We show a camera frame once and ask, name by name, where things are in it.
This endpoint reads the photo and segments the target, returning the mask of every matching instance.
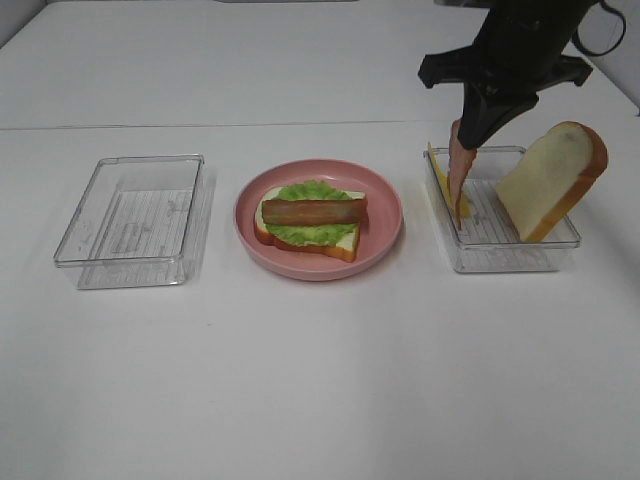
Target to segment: bread crust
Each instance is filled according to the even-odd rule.
[[[571,210],[591,188],[593,182],[605,171],[609,164],[609,154],[602,138],[591,128],[578,122],[562,122],[559,125],[572,124],[582,128],[591,140],[593,147],[591,161],[580,172],[573,186],[562,196],[555,206],[547,213],[538,226],[523,239],[525,242],[541,242],[553,229],[553,227]]]

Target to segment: white table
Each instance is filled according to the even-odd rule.
[[[497,140],[528,145],[536,117]],[[421,150],[445,122],[0,133],[0,478],[640,476],[634,125],[594,119],[611,167],[554,274],[453,273]],[[101,157],[201,152],[218,169],[203,270],[78,292],[52,255]],[[307,157],[387,176],[405,231],[378,266],[301,283],[254,264],[232,205]]]
[[[432,0],[54,3],[0,50],[0,128],[450,122],[462,87],[426,90],[418,68],[485,15]],[[541,97],[556,123],[637,113],[599,71]]]

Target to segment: black cable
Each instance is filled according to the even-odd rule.
[[[580,53],[586,55],[587,57],[602,57],[603,55],[613,52],[616,48],[620,46],[625,33],[627,33],[627,19],[624,18],[624,15],[622,14],[622,12],[616,8],[613,8],[611,5],[607,4],[605,0],[599,0],[598,4],[600,5],[600,8],[602,8],[605,12],[615,15],[622,21],[622,33],[620,34],[620,38],[618,38],[618,41],[613,45],[613,47],[609,48],[608,50],[605,50],[604,52],[596,53],[584,46],[584,44],[580,40],[578,29],[576,29],[575,33],[571,37],[571,42],[580,51]]]

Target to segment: white bread slice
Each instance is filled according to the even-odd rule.
[[[263,197],[260,199],[260,203],[258,203],[254,221],[254,231],[258,241],[265,245],[274,245],[281,250],[319,253],[328,257],[339,258],[340,260],[344,260],[345,262],[353,262],[356,259],[358,243],[360,242],[360,224],[356,226],[353,232],[343,236],[335,245],[335,247],[323,245],[306,245],[303,247],[299,247],[296,245],[290,245],[286,242],[283,242],[267,230],[264,220],[262,219],[262,202],[275,198],[278,193],[280,193],[280,190],[282,188],[283,187],[272,188],[263,195]],[[354,199],[365,198],[365,194],[363,192],[345,191],[345,193]]]
[[[562,122],[536,140],[496,185],[520,240],[542,241],[607,164],[602,139],[577,122]]]

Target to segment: clear plastic container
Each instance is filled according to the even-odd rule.
[[[449,150],[435,148],[435,159],[424,152],[427,161],[427,190],[433,205],[451,266],[458,273],[552,272],[560,270],[573,249],[580,246],[580,235],[564,217],[539,243],[521,242],[495,192],[495,185],[519,162],[522,147],[483,147],[478,149],[473,168],[464,184],[471,216],[455,225],[445,192],[436,178],[434,161],[448,170]]]
[[[179,285],[202,260],[213,180],[201,155],[98,162],[54,264],[80,290]]]

